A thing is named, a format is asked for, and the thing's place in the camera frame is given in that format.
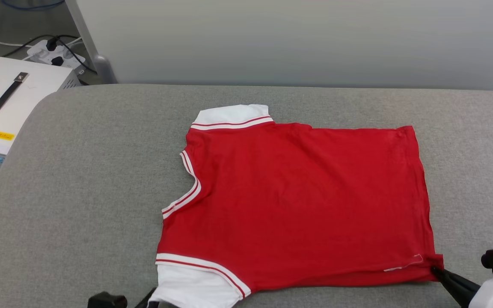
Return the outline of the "red and white shirt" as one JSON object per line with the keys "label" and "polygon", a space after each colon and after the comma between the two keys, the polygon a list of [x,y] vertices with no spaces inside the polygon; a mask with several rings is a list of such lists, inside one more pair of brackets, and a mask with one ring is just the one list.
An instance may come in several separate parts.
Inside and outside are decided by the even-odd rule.
{"label": "red and white shirt", "polygon": [[262,291],[435,281],[442,269],[411,125],[276,123],[266,105],[198,113],[193,187],[162,210],[151,302],[233,308]]}

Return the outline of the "white instrument box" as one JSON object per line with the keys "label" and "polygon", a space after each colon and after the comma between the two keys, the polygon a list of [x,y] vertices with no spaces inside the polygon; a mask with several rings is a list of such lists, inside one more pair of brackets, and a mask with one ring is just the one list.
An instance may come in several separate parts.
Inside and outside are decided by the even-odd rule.
{"label": "white instrument box", "polygon": [[[0,96],[20,72],[29,73],[28,78],[0,111],[0,131],[15,134],[15,139],[30,113],[42,99],[59,90],[80,86],[73,69],[0,58]],[[10,142],[0,139],[0,169],[14,140]]]}

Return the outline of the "white power strip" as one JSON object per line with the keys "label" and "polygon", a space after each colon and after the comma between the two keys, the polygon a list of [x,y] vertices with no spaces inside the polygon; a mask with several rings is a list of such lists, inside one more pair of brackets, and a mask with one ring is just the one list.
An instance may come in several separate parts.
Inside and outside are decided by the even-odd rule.
{"label": "white power strip", "polygon": [[78,39],[68,44],[63,44],[55,39],[41,40],[26,51],[27,58],[25,60],[70,68],[74,69],[77,74],[83,74],[86,69],[84,66],[86,59],[70,51],[71,47],[79,43]]}

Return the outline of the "white partition panel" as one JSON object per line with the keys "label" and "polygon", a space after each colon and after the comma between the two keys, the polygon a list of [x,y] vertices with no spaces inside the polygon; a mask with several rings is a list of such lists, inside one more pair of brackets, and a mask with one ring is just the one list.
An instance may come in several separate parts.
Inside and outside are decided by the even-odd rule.
{"label": "white partition panel", "polygon": [[79,0],[118,83],[493,90],[493,0]]}

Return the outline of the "grey partition post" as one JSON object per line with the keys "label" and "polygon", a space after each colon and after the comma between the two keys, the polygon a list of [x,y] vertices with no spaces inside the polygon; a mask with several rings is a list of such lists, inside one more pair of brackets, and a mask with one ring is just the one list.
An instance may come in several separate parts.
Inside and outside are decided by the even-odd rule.
{"label": "grey partition post", "polygon": [[92,36],[86,25],[86,21],[80,11],[79,0],[65,0],[67,8],[70,10],[71,16],[80,33],[86,50],[88,51],[90,60],[96,70],[96,74],[101,78],[103,84],[117,84],[117,78],[111,68],[107,58],[98,53]]}

